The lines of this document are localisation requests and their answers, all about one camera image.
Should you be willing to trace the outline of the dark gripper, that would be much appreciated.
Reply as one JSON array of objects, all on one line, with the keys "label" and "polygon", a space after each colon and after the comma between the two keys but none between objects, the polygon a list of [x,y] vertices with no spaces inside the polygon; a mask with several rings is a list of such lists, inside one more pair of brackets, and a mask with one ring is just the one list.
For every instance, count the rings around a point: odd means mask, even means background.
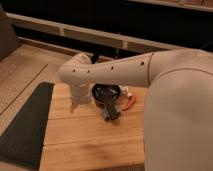
[{"label": "dark gripper", "polygon": [[105,101],[103,105],[102,115],[106,121],[116,120],[119,117],[120,112],[116,109],[113,101]]}]

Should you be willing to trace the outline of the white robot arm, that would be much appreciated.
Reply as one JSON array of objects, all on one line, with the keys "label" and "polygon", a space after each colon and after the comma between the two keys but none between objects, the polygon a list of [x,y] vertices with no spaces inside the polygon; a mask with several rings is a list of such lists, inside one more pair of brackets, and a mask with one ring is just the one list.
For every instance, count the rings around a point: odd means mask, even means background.
[{"label": "white robot arm", "polygon": [[177,49],[97,64],[80,53],[59,77],[77,104],[90,83],[146,87],[145,171],[213,171],[213,52]]}]

